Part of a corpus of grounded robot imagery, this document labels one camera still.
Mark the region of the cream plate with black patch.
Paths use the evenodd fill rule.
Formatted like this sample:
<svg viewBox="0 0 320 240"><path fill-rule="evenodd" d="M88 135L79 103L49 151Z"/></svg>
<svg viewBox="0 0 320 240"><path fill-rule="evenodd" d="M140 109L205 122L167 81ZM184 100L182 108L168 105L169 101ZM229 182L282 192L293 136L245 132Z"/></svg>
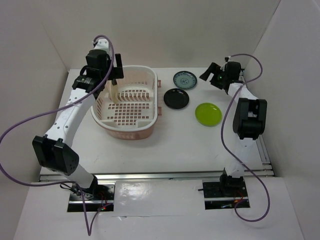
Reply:
<svg viewBox="0 0 320 240"><path fill-rule="evenodd" d="M108 83L108 93L109 97L112 100L114 104L117 104L119 102L118 100L118 93L119 93L119 85L116 79L112 79Z"/></svg>

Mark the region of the blue floral patterned plate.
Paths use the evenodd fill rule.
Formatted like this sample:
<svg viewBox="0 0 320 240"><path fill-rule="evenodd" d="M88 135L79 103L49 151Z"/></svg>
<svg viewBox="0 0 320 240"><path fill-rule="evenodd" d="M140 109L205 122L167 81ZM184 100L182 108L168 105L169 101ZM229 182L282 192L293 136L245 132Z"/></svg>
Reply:
<svg viewBox="0 0 320 240"><path fill-rule="evenodd" d="M179 71L173 76L173 83L182 90L193 89L197 83L197 77L190 71Z"/></svg>

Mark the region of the lime green plate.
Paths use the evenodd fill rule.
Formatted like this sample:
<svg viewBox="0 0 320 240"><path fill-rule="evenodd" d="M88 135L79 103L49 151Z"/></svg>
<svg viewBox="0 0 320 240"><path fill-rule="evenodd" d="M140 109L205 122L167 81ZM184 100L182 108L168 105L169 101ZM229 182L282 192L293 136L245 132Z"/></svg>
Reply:
<svg viewBox="0 0 320 240"><path fill-rule="evenodd" d="M205 102L196 107L195 118L206 127L214 127L221 122L222 112L215 104Z"/></svg>

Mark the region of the black glossy plate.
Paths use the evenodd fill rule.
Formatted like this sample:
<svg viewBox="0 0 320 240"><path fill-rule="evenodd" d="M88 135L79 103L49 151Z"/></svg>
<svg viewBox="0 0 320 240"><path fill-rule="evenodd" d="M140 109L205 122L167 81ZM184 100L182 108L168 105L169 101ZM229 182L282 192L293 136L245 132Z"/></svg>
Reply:
<svg viewBox="0 0 320 240"><path fill-rule="evenodd" d="M163 101L170 109L181 110L189 104L190 98L184 90L172 88L165 92Z"/></svg>

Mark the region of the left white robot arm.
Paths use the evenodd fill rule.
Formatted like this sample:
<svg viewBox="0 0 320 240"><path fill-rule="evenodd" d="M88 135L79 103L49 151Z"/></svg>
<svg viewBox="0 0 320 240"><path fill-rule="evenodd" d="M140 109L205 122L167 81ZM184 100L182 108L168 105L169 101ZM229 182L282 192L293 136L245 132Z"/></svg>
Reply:
<svg viewBox="0 0 320 240"><path fill-rule="evenodd" d="M93 49L85 58L86 65L72 84L65 108L43 136L34 137L32 146L42 167L78 184L81 194L92 200L99 193L98 179L80 165L80 157L72 150L72 144L84 116L104 90L106 81L115 86L118 79L124 78L124 72L119 53L111 58L106 50Z"/></svg>

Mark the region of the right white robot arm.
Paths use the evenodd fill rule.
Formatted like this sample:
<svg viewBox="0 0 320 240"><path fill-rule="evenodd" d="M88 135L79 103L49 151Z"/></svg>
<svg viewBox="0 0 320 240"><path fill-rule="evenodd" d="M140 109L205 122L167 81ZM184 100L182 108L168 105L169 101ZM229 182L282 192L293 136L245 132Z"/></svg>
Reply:
<svg viewBox="0 0 320 240"><path fill-rule="evenodd" d="M245 167L249 162L248 155L256 140L265 130L267 101L254 96L245 82L240 80L241 64L227 61L223 66L211 63L200 79L214 87L224 90L236 104L232 130L237 136L235 149L231 151L219 178L218 190L224 197L230 197L244 186Z"/></svg>

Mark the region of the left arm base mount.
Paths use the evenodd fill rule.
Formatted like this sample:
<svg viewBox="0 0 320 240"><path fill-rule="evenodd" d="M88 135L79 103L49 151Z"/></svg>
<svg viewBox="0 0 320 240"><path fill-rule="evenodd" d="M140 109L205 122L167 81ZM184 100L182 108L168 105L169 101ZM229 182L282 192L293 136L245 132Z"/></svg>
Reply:
<svg viewBox="0 0 320 240"><path fill-rule="evenodd" d="M73 185L67 185L62 183L61 189L69 191L69 199L67 212L68 213L82 213L83 200L80 191ZM113 212L114 211L114 199L115 199L116 185L114 183L104 184L103 188L95 195L83 193L85 200L85 207L87 212L96 212L100 209L101 212Z"/></svg>

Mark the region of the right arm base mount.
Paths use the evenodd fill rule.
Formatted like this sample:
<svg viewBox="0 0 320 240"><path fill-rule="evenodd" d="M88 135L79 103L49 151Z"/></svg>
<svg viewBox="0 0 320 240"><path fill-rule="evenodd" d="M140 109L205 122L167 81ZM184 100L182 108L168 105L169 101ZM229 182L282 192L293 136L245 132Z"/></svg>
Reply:
<svg viewBox="0 0 320 240"><path fill-rule="evenodd" d="M224 190L219 182L203 182L198 191L203 193L206 210L233 209L236 204L238 208L250 208L249 195L244 182L238 189Z"/></svg>

